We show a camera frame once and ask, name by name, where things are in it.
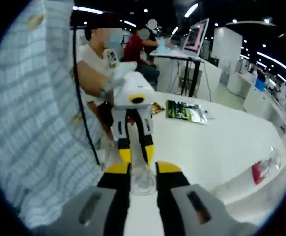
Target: man in red shirt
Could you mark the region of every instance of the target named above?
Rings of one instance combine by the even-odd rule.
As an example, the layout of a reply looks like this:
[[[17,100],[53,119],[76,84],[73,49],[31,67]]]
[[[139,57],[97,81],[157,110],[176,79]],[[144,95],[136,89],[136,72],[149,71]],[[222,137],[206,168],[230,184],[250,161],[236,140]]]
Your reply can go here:
[[[143,47],[157,47],[158,43],[152,40],[143,40],[139,37],[139,30],[136,29],[129,39],[124,49],[124,62],[136,61],[138,67],[136,71],[140,72],[147,81],[156,89],[157,79],[159,77],[159,70],[148,65],[145,61],[140,59],[140,52]]]

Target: clear plastic cup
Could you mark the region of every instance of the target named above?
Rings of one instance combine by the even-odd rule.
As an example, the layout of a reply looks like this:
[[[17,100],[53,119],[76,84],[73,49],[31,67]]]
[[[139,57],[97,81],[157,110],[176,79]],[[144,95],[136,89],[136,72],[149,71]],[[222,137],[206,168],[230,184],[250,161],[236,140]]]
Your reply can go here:
[[[131,193],[134,195],[151,195],[156,192],[156,175],[147,166],[133,167],[131,170]]]

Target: white wall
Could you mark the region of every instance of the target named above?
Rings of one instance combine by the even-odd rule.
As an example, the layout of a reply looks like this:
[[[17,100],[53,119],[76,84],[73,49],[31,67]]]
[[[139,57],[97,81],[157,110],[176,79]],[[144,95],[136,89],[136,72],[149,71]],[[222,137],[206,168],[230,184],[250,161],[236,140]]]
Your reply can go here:
[[[241,35],[226,27],[216,28],[211,57],[219,59],[219,68],[234,71],[240,59],[241,45]]]

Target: laptop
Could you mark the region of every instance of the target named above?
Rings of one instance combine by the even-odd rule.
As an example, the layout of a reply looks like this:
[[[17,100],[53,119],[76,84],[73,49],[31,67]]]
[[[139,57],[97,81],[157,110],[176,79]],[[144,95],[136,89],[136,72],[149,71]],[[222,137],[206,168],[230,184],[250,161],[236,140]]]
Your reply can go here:
[[[165,52],[156,52],[155,50],[153,51],[153,53],[155,52],[155,55],[153,55],[153,53],[151,53],[151,55],[156,57],[177,57],[201,60],[199,55],[206,35],[208,23],[209,18],[192,25],[187,39],[181,49],[168,49]]]
[[[201,47],[206,35],[208,23],[209,18],[197,22],[190,27],[189,34],[182,47],[183,53],[199,57]]]

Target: man in white shirt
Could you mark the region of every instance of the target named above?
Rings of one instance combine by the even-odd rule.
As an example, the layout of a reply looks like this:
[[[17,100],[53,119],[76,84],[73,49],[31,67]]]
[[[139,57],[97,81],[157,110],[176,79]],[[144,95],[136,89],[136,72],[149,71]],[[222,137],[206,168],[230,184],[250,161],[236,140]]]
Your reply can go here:
[[[102,175],[83,122],[73,119],[80,110],[67,70],[73,4],[31,1],[0,43],[0,188],[28,228],[55,221]],[[109,77],[76,59],[83,90],[103,97]],[[100,124],[83,106],[96,144]]]
[[[107,28],[94,29],[87,26],[84,34],[88,43],[79,47],[78,53],[81,60],[98,73],[110,77],[108,62],[103,59],[103,52],[105,50],[104,39],[110,36],[109,30]],[[86,95],[84,99],[87,102],[93,101],[96,105],[100,105],[103,102],[102,99],[90,95]]]
[[[105,39],[110,37],[109,29],[87,26],[84,30],[84,34],[88,43],[79,47],[78,53],[81,60],[98,73],[110,77],[111,73],[109,71],[108,61],[103,59]],[[85,88],[85,86],[81,85],[81,88],[86,92],[83,99],[87,102],[88,107],[96,114],[108,137],[112,139],[110,128],[103,123],[97,108],[97,106],[101,105],[104,101],[87,94],[87,88]]]

